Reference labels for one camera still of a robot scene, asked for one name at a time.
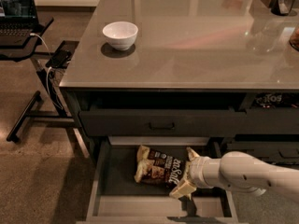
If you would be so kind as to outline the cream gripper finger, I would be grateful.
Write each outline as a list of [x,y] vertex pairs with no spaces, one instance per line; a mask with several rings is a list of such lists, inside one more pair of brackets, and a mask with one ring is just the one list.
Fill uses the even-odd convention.
[[196,186],[186,179],[181,179],[179,183],[171,190],[169,196],[175,199],[182,197],[191,198],[192,193],[196,191]]
[[199,157],[199,154],[196,153],[191,147],[186,147],[186,150],[188,152],[189,161],[193,161],[194,159]]

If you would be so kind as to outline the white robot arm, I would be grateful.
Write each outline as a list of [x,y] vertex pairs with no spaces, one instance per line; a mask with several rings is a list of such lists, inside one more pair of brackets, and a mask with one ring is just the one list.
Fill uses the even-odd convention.
[[172,198],[190,198],[197,189],[220,188],[254,196],[271,190],[299,203],[298,170],[268,164],[239,151],[218,159],[200,156],[190,147],[187,151],[187,175],[170,192]]

